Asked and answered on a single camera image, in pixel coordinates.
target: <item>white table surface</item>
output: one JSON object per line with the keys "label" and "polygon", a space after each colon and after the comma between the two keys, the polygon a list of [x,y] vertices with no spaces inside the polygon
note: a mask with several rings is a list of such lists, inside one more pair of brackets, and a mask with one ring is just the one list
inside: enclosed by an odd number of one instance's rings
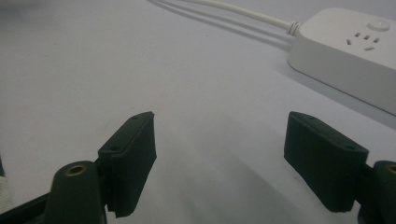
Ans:
{"label": "white table surface", "polygon": [[[226,2],[287,21],[327,7],[396,20],[392,0]],[[0,154],[14,204],[153,111],[158,159],[135,212],[109,223],[357,223],[357,203],[332,214],[283,159],[288,114],[327,122],[370,165],[396,161],[396,117],[291,69],[291,43],[175,0],[1,1]]]}

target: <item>electrical outlet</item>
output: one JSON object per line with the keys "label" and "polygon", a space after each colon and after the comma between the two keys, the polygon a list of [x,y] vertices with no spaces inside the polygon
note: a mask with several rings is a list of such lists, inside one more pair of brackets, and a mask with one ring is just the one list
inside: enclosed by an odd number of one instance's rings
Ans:
{"label": "electrical outlet", "polygon": [[346,44],[349,46],[358,46],[358,48],[366,51],[374,50],[376,44],[379,43],[380,38],[373,37],[370,35],[363,35],[361,32],[357,32],[353,37],[346,40]]}
{"label": "electrical outlet", "polygon": [[396,115],[396,21],[325,9],[301,25],[289,64]]}

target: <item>screw hole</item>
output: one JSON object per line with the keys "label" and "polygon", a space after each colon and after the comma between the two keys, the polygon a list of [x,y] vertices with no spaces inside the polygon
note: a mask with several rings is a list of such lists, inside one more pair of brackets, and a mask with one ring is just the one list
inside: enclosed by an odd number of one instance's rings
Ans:
{"label": "screw hole", "polygon": [[395,164],[389,165],[389,166],[388,166],[388,169],[389,169],[392,173],[396,174],[396,165],[395,165]]}
{"label": "screw hole", "polygon": [[86,171],[87,171],[87,166],[84,164],[79,164],[69,167],[66,170],[65,175],[66,176],[81,175],[84,174]]}

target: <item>white power strip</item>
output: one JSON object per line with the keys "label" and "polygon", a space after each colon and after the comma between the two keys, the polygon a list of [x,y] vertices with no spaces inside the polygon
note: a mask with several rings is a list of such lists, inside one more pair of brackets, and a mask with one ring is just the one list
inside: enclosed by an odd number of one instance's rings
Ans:
{"label": "white power strip", "polygon": [[396,115],[396,21],[325,9],[301,25],[289,64]]}

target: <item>power cord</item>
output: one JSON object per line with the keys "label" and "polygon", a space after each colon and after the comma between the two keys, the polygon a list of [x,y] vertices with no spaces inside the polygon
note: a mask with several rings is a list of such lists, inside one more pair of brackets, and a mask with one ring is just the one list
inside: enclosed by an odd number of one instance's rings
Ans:
{"label": "power cord", "polygon": [[261,13],[258,13],[258,12],[255,12],[255,11],[252,11],[249,9],[237,7],[237,6],[228,4],[228,3],[218,2],[218,1],[214,1],[214,0],[179,0],[179,1],[190,2],[190,3],[194,3],[194,4],[207,6],[207,7],[216,7],[216,8],[220,8],[223,10],[231,11],[233,13],[240,14],[245,17],[249,17],[253,20],[263,21],[265,23],[268,23],[268,24],[274,25],[276,27],[279,27],[281,29],[284,29],[287,31],[288,35],[292,35],[292,36],[297,35],[298,30],[299,30],[300,26],[302,25],[301,23],[299,23],[297,21],[291,21],[291,22],[282,21],[280,19],[270,17],[267,15],[263,15]]}

